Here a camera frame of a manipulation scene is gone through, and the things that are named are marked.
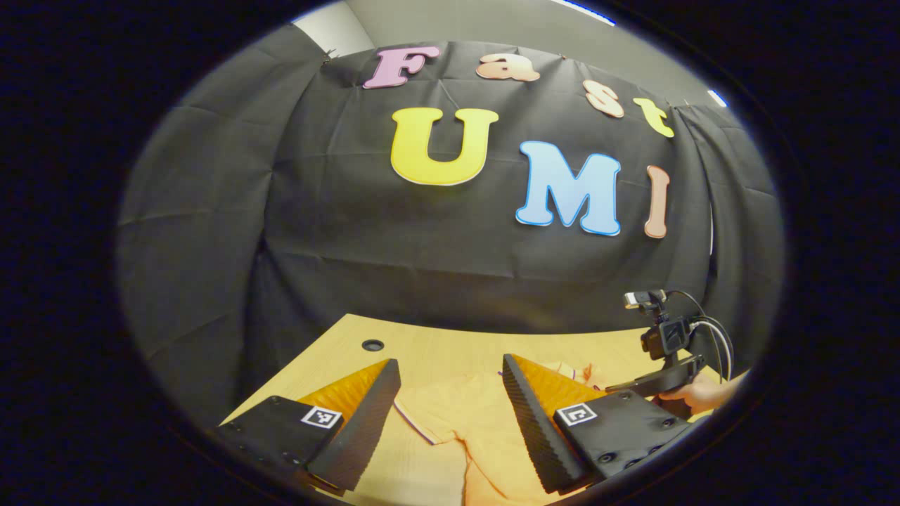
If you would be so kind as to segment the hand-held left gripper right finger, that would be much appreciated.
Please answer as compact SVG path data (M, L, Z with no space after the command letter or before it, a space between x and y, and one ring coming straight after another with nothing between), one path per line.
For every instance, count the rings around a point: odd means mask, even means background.
M505 353L503 384L542 487L567 494L656 458L692 429L689 412L626 388L599 391Z

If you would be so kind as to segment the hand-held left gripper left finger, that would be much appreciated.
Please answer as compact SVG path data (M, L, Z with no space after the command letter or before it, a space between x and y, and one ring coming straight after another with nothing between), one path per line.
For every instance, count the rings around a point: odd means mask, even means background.
M344 493L366 471L399 388L389 358L299 399L270 395L211 435L280 481Z

